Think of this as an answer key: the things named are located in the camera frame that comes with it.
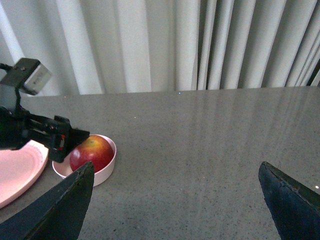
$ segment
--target plate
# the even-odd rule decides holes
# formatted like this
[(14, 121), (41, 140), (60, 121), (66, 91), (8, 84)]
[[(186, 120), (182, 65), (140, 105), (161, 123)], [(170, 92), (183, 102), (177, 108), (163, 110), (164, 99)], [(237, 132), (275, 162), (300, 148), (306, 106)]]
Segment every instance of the plate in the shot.
[(0, 209), (38, 179), (48, 161), (48, 148), (30, 140), (19, 150), (0, 151)]

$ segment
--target white curtain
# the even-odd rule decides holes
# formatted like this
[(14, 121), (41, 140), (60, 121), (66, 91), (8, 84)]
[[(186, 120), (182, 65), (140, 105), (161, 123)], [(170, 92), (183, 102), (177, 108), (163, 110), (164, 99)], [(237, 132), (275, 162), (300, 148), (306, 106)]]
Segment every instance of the white curtain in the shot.
[(52, 72), (44, 96), (306, 86), (320, 2), (0, 0), (0, 32), (1, 63)]

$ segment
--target table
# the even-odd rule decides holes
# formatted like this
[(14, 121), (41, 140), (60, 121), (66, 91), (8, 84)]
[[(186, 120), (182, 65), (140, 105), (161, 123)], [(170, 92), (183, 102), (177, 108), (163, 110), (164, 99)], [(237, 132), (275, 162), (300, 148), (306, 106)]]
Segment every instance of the table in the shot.
[[(80, 240), (280, 239), (258, 180), (262, 161), (320, 193), (318, 87), (27, 97), (21, 105), (117, 146)], [(49, 161), (0, 210), (0, 223), (60, 181)]]

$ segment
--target apple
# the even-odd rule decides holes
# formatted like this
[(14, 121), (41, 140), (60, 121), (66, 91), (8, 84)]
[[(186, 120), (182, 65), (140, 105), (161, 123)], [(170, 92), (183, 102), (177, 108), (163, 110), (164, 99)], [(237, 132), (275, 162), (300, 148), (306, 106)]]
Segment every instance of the apple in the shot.
[(70, 167), (77, 170), (86, 162), (91, 161), (94, 172), (107, 166), (114, 157), (114, 151), (107, 140), (98, 135), (90, 135), (83, 143), (70, 153)]

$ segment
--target bowl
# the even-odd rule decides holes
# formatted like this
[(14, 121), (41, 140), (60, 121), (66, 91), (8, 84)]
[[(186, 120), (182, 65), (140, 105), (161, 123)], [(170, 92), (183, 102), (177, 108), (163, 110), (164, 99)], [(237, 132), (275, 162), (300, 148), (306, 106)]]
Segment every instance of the bowl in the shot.
[[(115, 158), (116, 158), (116, 154), (117, 154), (117, 147), (116, 147), (116, 144), (114, 143), (114, 141), (112, 141), (107, 136), (103, 136), (103, 135), (99, 135), (99, 134), (95, 134), (95, 135), (103, 137), (105, 140), (108, 141), (108, 143), (112, 147), (114, 155), (113, 155), (111, 162), (109, 162), (109, 164), (107, 166), (105, 166), (103, 169), (101, 169), (100, 171), (97, 171), (94, 174), (94, 183), (93, 183), (94, 187), (99, 184), (102, 184), (105, 180), (107, 180), (110, 177), (110, 175), (112, 174), (114, 167), (115, 167)], [(62, 179), (66, 178), (67, 176), (72, 174), (73, 171), (70, 167), (70, 154), (65, 157), (65, 159), (62, 163), (52, 161), (52, 167), (53, 167), (53, 170), (55, 171), (55, 173), (58, 174)]]

